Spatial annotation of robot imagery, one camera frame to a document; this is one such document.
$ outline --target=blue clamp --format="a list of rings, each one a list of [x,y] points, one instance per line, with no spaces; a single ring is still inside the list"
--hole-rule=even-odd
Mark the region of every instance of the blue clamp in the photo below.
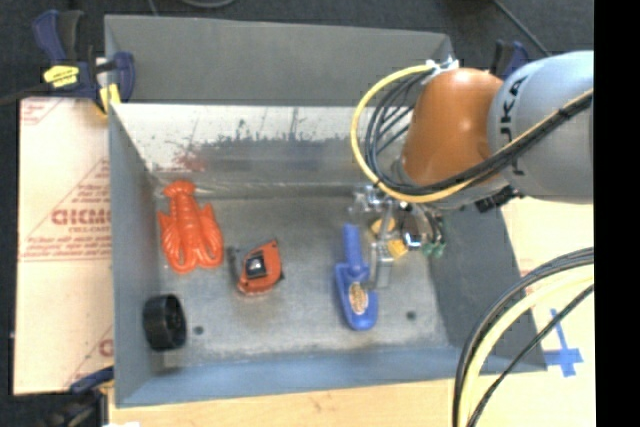
[[[529,54],[522,43],[517,41],[505,43],[498,40],[490,71],[496,77],[505,80],[514,71],[530,61]]]
[[[81,97],[95,101],[104,109],[100,96],[102,86],[97,81],[100,73],[113,71],[118,94],[122,101],[127,101],[133,93],[135,69],[133,55],[129,52],[116,52],[111,60],[96,66],[91,62],[78,61],[75,49],[76,27],[82,11],[58,12],[55,9],[45,11],[31,24],[38,47],[50,61],[50,70],[54,67],[70,67],[63,70],[62,79],[58,82],[47,81],[49,93],[53,96]]]
[[[335,266],[340,304],[347,324],[356,331],[365,331],[378,320],[378,294],[364,286],[369,280],[369,265],[362,259],[358,226],[345,224],[342,240],[346,261]]]

